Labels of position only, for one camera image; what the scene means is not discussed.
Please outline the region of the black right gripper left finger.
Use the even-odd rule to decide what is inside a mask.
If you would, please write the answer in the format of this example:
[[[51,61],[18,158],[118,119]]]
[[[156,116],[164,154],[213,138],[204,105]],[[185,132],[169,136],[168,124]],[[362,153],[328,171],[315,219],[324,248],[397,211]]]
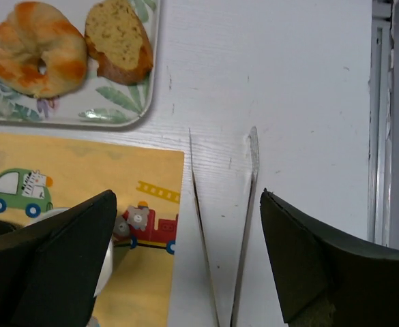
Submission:
[[[106,190],[24,228],[0,221],[0,326],[86,326],[116,216]]]

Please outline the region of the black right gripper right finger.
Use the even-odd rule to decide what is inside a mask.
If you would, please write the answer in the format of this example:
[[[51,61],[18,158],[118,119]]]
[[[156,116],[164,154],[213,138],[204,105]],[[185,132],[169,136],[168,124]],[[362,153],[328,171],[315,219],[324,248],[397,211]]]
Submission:
[[[261,223],[289,326],[399,326],[399,250],[261,195]]]

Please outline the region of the metal tongs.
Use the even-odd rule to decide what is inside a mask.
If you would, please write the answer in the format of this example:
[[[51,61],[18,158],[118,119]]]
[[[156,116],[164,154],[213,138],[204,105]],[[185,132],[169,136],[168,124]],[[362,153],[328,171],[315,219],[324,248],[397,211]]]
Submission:
[[[193,163],[193,150],[192,150],[192,134],[191,129],[189,132],[189,150],[190,150],[190,171],[192,177],[192,188],[194,193],[194,204],[196,209],[196,217],[198,220],[199,232],[201,236],[201,243],[203,248],[203,255],[205,261],[205,267],[207,269],[207,278],[209,282],[210,289],[210,299],[211,299],[211,308],[213,312],[213,319],[215,326],[221,326],[219,314],[218,314],[218,304],[216,300],[216,288],[214,286],[212,272],[211,272],[211,264],[209,261],[209,254],[207,249],[207,242],[205,238],[205,231],[203,220],[201,217],[201,208],[198,197],[198,190],[196,186],[196,179],[194,173],[194,163]],[[244,220],[243,227],[243,237],[241,241],[241,247],[239,252],[239,262],[237,267],[237,276],[235,282],[235,291],[233,295],[233,303],[231,307],[231,318],[229,322],[229,326],[236,326],[237,320],[239,316],[239,308],[240,308],[240,300],[241,300],[241,287],[243,283],[243,272],[246,263],[246,254],[248,249],[249,237],[250,237],[250,229],[252,225],[252,215],[253,215],[253,207],[254,207],[254,197],[256,192],[256,184],[258,180],[258,171],[260,169],[260,153],[259,153],[259,143],[258,143],[258,132],[257,128],[253,126],[248,135],[249,140],[249,149],[250,149],[250,159],[251,159],[251,173],[250,173],[250,188],[248,194],[248,203],[246,207],[246,215]]]

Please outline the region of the ring-shaped orange bread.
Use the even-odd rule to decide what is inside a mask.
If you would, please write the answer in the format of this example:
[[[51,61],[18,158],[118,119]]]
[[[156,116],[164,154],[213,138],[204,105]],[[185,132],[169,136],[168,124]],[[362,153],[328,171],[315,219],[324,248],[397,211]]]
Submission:
[[[0,80],[36,98],[78,89],[87,75],[87,45],[80,31],[54,6],[17,3],[0,23]]]

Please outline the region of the sliced bread piece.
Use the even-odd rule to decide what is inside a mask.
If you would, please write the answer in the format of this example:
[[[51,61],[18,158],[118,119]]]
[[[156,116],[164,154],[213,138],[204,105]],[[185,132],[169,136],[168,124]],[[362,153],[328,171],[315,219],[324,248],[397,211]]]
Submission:
[[[129,1],[101,1],[88,12],[85,41],[97,76],[122,85],[142,82],[153,69],[145,28]]]

